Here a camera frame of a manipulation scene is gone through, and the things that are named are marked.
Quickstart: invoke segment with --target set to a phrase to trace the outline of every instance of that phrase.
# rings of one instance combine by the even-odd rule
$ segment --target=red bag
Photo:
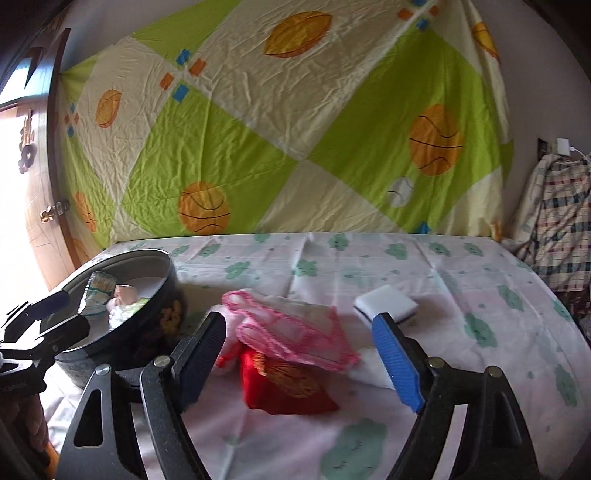
[[[241,358],[248,408],[271,415],[309,415],[339,409],[309,368],[266,357],[248,347]]]

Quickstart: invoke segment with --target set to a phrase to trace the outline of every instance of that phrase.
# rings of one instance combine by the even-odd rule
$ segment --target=green and white blanket
[[[202,0],[61,85],[83,258],[153,237],[501,227],[508,110],[469,0]]]

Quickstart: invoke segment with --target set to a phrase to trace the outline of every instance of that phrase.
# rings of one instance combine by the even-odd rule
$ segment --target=white bed sheet
[[[458,368],[506,373],[524,412],[543,474],[557,478],[591,430],[591,352],[566,310],[523,263],[486,238],[390,233],[295,233],[154,239],[117,244],[94,261],[137,248],[174,256],[189,301],[190,325],[229,290],[254,288],[336,305],[350,338],[353,300],[390,283],[419,303],[404,323],[428,355]],[[207,470],[217,479],[381,480],[414,422],[393,390],[327,374],[340,405],[319,416],[271,416],[248,410],[237,373],[210,377],[185,415]],[[60,449],[80,397],[58,367],[42,395],[50,437]],[[142,457],[160,479],[150,437],[136,409]],[[457,443],[461,419],[450,437]],[[449,475],[444,452],[436,478]]]

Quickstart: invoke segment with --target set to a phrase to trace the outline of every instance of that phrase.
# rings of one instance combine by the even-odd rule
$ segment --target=wooden door
[[[37,264],[49,289],[68,277],[81,263],[74,247],[58,185],[57,84],[61,58],[70,29],[49,46],[18,101],[18,116],[31,112],[33,164],[23,175],[27,181],[26,223]]]

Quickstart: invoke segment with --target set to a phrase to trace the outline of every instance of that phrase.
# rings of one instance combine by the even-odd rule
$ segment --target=checkered fabric
[[[530,215],[518,228],[530,236],[515,253],[555,292],[581,291],[591,280],[590,175],[586,160],[548,155],[522,200]]]

